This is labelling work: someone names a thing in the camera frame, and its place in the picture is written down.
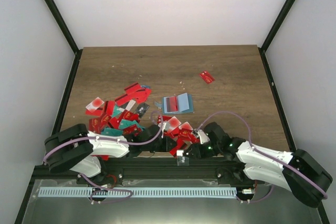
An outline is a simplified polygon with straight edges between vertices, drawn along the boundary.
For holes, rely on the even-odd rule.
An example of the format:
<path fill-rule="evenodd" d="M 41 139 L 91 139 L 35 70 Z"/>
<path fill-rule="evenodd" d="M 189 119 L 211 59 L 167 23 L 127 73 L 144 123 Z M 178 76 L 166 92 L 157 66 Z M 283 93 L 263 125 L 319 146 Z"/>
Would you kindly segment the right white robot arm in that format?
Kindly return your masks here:
<path fill-rule="evenodd" d="M 192 131 L 198 141 L 183 156 L 202 159 L 222 154 L 243 165 L 233 170 L 238 183 L 259 180 L 284 188 L 304 205 L 317 208 L 327 199 L 331 175 L 305 150 L 277 151 L 254 145 L 240 137 L 230 137 L 216 122 Z"/>

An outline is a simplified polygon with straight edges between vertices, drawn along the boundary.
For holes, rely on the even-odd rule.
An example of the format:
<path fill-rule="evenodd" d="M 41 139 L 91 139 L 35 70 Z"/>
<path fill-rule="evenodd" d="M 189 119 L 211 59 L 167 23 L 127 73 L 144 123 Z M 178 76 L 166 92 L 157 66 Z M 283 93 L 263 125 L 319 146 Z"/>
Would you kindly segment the red card black stripe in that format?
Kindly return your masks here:
<path fill-rule="evenodd" d="M 167 112 L 176 112 L 178 111 L 178 99 L 176 96 L 166 98 Z"/>

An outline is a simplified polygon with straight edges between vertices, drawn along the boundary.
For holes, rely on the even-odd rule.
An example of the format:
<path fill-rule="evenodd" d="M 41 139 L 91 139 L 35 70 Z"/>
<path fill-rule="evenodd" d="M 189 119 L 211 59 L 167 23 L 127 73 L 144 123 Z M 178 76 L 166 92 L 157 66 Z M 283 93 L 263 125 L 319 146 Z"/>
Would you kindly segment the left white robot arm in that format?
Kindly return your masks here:
<path fill-rule="evenodd" d="M 71 170 L 102 184 L 107 178 L 103 161 L 109 158 L 172 151 L 177 143 L 164 134 L 165 129 L 155 124 L 145 129 L 132 125 L 123 130 L 106 128 L 99 134 L 77 124 L 45 140 L 43 162 L 51 173 Z"/>

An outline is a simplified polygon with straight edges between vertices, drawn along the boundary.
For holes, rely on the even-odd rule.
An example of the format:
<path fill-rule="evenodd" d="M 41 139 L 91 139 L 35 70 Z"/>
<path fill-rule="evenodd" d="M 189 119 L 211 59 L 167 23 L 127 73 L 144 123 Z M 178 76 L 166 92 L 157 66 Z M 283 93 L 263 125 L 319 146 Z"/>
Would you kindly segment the small black card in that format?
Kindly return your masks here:
<path fill-rule="evenodd" d="M 183 150 L 176 151 L 177 166 L 189 166 L 189 158 L 184 156 Z"/>

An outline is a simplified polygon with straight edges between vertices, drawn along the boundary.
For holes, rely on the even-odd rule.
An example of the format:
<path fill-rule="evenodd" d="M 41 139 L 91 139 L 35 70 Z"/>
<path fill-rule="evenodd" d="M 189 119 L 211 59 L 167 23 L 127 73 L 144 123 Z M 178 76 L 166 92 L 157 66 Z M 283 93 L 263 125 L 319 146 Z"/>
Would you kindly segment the teal leather card holder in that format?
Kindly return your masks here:
<path fill-rule="evenodd" d="M 154 105 L 161 109 L 164 115 L 194 112 L 193 97 L 188 93 L 163 97 L 161 102 L 155 101 Z"/>

